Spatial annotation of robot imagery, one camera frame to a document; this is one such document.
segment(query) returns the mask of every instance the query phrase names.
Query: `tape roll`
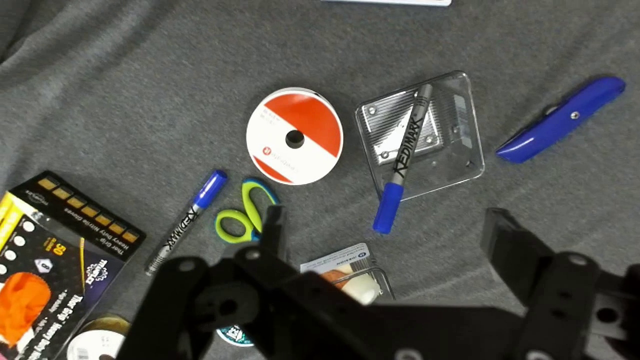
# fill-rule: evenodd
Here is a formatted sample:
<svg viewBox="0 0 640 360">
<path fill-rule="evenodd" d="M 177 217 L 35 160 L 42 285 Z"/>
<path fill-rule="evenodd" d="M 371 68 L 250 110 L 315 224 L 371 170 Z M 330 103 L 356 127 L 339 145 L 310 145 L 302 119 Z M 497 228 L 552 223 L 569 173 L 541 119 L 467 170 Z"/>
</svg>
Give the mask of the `tape roll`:
<svg viewBox="0 0 640 360">
<path fill-rule="evenodd" d="M 129 322 L 120 317 L 105 317 L 81 328 L 66 348 L 66 360 L 115 360 L 129 333 Z"/>
<path fill-rule="evenodd" d="M 304 187 L 339 164 L 344 146 L 333 105 L 308 89 L 282 89 L 267 97 L 246 127 L 255 167 L 271 181 Z"/>
</svg>

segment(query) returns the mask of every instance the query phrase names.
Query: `blue utility knife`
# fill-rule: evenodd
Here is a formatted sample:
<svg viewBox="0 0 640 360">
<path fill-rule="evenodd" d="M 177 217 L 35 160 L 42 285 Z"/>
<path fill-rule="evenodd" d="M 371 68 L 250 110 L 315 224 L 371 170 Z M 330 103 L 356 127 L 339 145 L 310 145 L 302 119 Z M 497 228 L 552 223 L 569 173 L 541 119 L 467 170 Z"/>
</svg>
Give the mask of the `blue utility knife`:
<svg viewBox="0 0 640 360">
<path fill-rule="evenodd" d="M 541 121 L 522 128 L 498 149 L 506 162 L 527 162 L 575 132 L 594 112 L 625 92 L 627 85 L 617 76 L 601 76 L 571 95 L 563 105 L 548 110 Z"/>
</svg>

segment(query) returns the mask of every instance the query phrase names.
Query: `gray cloth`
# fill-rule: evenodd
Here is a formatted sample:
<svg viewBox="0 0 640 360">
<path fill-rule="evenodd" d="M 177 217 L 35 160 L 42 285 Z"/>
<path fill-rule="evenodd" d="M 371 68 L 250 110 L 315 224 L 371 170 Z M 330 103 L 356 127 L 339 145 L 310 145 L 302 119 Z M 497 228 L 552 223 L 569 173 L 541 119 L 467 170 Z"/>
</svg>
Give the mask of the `gray cloth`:
<svg viewBox="0 0 640 360">
<path fill-rule="evenodd" d="M 212 168 L 239 206 L 259 174 L 244 127 L 280 85 L 313 85 L 339 109 L 346 153 L 306 188 L 276 187 L 294 264 L 372 241 L 400 305 L 522 310 L 480 250 L 485 208 L 508 208 L 554 250 L 607 271 L 640 263 L 640 3 L 456 3 L 448 17 L 384 17 L 315 0 L 40 0 L 0 65 L 0 188 L 51 168 L 149 233 L 96 313 L 132 318 L 142 261 Z M 388 241 L 371 233 L 379 205 L 352 110 L 402 86 L 467 71 L 486 174 L 411 201 Z M 551 103 L 597 75 L 627 95 L 525 167 L 492 155 Z M 204 217 L 178 255 L 227 250 Z M 209 358 L 261 358 L 216 342 Z"/>
<path fill-rule="evenodd" d="M 15 42 L 29 15 L 30 0 L 2 0 L 0 3 L 0 62 L 4 60 L 6 50 Z"/>
</svg>

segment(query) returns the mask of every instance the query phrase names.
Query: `blue marker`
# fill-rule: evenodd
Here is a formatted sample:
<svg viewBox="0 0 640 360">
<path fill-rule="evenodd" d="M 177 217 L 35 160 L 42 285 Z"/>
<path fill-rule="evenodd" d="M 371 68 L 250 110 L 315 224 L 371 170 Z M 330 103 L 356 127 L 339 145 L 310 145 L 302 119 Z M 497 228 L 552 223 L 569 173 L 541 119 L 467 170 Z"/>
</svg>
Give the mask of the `blue marker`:
<svg viewBox="0 0 640 360">
<path fill-rule="evenodd" d="M 197 193 L 192 202 L 189 205 L 189 210 L 185 218 L 175 227 L 171 236 L 160 245 L 160 248 L 155 252 L 155 256 L 147 263 L 147 275 L 155 276 L 162 263 L 178 248 L 178 245 L 185 241 L 192 224 L 199 220 L 199 217 L 212 206 L 212 202 L 219 199 L 227 185 L 227 174 L 222 170 L 214 170 L 203 188 Z"/>
<path fill-rule="evenodd" d="M 427 85 L 414 92 L 414 109 L 411 112 L 402 145 L 398 151 L 394 176 L 384 185 L 380 206 L 374 220 L 374 230 L 390 234 L 404 195 L 404 179 L 409 174 L 417 145 L 423 132 L 425 116 L 432 105 L 432 86 Z"/>
</svg>

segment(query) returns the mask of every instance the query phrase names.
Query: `scissors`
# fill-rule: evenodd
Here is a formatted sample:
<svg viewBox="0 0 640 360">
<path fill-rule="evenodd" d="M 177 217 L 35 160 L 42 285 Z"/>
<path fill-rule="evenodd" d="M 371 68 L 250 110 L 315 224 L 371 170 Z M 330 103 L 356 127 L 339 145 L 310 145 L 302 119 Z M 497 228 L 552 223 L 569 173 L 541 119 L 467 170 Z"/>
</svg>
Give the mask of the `scissors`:
<svg viewBox="0 0 640 360">
<path fill-rule="evenodd" d="M 280 205 L 276 195 L 267 188 L 261 181 L 242 181 L 242 208 L 244 210 L 234 210 L 234 208 L 224 208 L 216 215 L 216 234 L 228 243 L 228 245 L 242 245 L 242 243 L 259 243 L 262 236 L 262 215 L 252 199 L 252 193 L 261 193 L 267 201 L 268 206 Z M 224 223 L 239 223 L 242 228 L 242 234 L 231 233 Z"/>
</svg>

